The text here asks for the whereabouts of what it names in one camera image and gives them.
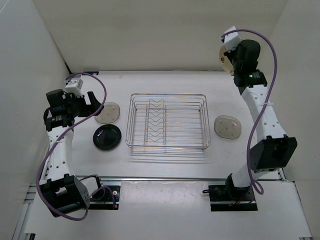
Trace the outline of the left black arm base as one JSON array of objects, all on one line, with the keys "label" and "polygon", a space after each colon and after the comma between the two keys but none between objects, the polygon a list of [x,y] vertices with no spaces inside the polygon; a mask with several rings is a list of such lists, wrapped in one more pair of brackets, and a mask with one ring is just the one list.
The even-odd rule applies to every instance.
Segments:
[{"label": "left black arm base", "polygon": [[104,188],[99,190],[90,198],[89,210],[117,211],[120,205],[121,183],[104,182],[110,190]]}]

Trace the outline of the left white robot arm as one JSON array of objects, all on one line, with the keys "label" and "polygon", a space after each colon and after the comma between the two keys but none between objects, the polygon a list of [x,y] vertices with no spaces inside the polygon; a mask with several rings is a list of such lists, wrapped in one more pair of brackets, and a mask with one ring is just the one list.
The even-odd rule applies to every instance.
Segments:
[{"label": "left white robot arm", "polygon": [[100,200],[105,188],[92,183],[88,188],[75,176],[72,168],[72,141],[75,118],[83,121],[97,116],[103,104],[94,93],[87,93],[90,103],[84,96],[76,96],[62,89],[46,94],[49,107],[44,111],[43,121],[49,139],[49,150],[41,163],[36,177],[39,197],[54,217],[81,221],[82,217],[72,217],[70,213],[85,210],[90,206],[90,197]]}]

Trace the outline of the cream ceramic plate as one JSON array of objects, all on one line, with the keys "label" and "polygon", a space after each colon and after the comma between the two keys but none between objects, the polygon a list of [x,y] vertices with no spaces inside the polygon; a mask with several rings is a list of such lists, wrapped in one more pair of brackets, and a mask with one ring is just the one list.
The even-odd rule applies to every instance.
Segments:
[{"label": "cream ceramic plate", "polygon": [[222,45],[219,50],[219,62],[223,68],[223,70],[230,74],[231,76],[234,75],[234,68],[230,60],[225,56],[225,52],[227,52],[226,47]]}]

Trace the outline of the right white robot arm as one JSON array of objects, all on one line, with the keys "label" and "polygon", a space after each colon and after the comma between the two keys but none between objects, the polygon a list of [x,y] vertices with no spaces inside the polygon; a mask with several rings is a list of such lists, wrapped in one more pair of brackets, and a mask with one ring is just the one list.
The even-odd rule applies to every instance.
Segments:
[{"label": "right white robot arm", "polygon": [[224,46],[223,54],[232,65],[234,84],[248,106],[257,138],[255,145],[248,144],[246,155],[249,162],[226,180],[224,193],[230,200],[236,200],[252,180],[284,168],[298,143],[282,128],[267,98],[271,88],[263,72],[257,68],[260,44],[255,40],[236,39],[226,41]]}]

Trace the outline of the clear glass plate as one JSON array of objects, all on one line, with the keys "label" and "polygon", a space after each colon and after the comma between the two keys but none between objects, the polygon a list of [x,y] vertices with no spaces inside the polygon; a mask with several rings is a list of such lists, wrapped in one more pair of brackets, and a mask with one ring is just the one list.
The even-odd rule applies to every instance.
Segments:
[{"label": "clear glass plate", "polygon": [[121,114],[120,106],[115,102],[106,102],[100,114],[95,116],[95,120],[100,124],[112,124],[116,122]]},{"label": "clear glass plate", "polygon": [[224,139],[235,140],[241,136],[241,122],[229,115],[220,115],[214,120],[215,133]]}]

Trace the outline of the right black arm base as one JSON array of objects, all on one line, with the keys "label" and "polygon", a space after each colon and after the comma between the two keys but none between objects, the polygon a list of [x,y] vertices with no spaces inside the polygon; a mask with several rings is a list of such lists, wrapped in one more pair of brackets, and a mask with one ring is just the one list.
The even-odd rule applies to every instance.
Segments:
[{"label": "right black arm base", "polygon": [[255,212],[258,211],[254,192],[250,187],[228,192],[226,185],[209,185],[202,191],[209,196],[211,212]]}]

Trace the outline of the black glossy plate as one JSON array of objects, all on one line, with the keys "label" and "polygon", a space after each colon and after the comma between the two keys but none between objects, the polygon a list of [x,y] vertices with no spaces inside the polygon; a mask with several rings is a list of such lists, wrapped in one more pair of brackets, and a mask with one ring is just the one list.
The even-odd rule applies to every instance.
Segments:
[{"label": "black glossy plate", "polygon": [[113,124],[104,124],[94,132],[92,140],[95,147],[102,151],[116,148],[122,139],[121,130]]}]

